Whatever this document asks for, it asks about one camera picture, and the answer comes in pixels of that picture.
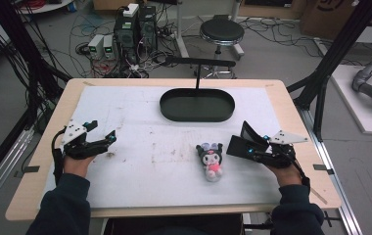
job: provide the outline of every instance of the table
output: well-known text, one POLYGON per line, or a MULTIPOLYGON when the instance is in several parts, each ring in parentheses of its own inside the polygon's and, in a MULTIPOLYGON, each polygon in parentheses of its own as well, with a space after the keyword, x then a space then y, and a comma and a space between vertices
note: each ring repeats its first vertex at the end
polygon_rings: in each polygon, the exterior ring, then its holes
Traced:
MULTIPOLYGON (((8 207, 6 217, 10 220, 34 219, 38 212, 38 205, 42 198, 47 173, 52 163, 50 143, 53 136, 64 125, 68 124, 70 117, 78 103, 79 96, 85 86, 169 86, 194 87, 195 79, 73 79, 71 80, 53 113, 51 120, 43 134, 35 154, 29 165, 40 165, 35 173, 26 173, 18 190, 8 207)), ((302 120, 288 95, 286 87, 279 80, 215 80, 201 81, 201 87, 260 87, 268 94, 280 126, 302 136, 308 133, 302 120)), ((306 175, 311 179, 310 200, 321 209, 336 209, 341 205, 340 198, 333 183, 325 170, 315 170, 313 165, 322 165, 314 145, 309 140, 295 145, 299 162, 306 175)), ((223 212, 270 212, 276 205, 217 205, 210 207, 184 206, 174 208, 124 208, 100 209, 91 213, 92 217, 113 216, 140 216, 140 215, 170 215, 170 214, 197 214, 197 213, 223 213, 223 212)))

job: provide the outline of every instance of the black jacket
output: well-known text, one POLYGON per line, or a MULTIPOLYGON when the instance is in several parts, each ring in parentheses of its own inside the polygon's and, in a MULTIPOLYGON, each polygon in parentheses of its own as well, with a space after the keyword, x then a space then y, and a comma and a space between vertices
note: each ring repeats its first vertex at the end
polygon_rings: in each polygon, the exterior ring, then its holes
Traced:
MULTIPOLYGON (((85 178, 63 174, 57 188, 43 197, 39 214, 26 234, 88 234, 91 210, 86 197, 89 185, 85 178)), ((309 202, 307 187, 289 185, 279 190, 282 198, 280 206, 272 212, 274 230, 271 234, 323 234, 323 212, 309 202)))

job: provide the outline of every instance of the black tray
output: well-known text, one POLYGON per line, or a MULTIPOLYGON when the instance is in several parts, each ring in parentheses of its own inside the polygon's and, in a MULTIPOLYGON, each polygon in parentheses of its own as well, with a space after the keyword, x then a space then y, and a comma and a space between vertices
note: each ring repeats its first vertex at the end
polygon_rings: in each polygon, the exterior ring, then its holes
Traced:
POLYGON ((232 96, 218 89, 171 89, 162 95, 160 106, 162 114, 174 121, 224 121, 235 110, 232 96))

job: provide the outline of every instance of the stool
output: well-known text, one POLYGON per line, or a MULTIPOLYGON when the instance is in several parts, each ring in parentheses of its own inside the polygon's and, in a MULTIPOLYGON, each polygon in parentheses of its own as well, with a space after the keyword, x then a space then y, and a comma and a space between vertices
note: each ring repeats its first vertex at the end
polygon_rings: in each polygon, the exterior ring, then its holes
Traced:
MULTIPOLYGON (((244 29, 238 23, 224 18, 214 18, 202 23, 201 37, 205 41, 216 45, 214 59, 219 60, 220 47, 238 44, 244 37, 244 29)), ((230 68, 228 68, 228 71, 220 71, 218 67, 214 66, 207 70, 209 70, 209 74, 204 78, 219 78, 220 74, 230 74, 231 78, 235 78, 235 73, 230 68)))

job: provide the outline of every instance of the stool leg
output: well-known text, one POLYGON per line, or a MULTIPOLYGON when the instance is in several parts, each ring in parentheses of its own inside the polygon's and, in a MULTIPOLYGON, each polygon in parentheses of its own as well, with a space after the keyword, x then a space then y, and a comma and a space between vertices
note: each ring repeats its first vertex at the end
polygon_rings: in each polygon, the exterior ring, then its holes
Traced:
MULTIPOLYGON (((216 46, 216 51, 214 52, 214 59, 215 60, 220 60, 220 46, 217 45, 216 46)), ((216 73, 217 72, 217 66, 213 67, 212 69, 212 73, 216 73)))

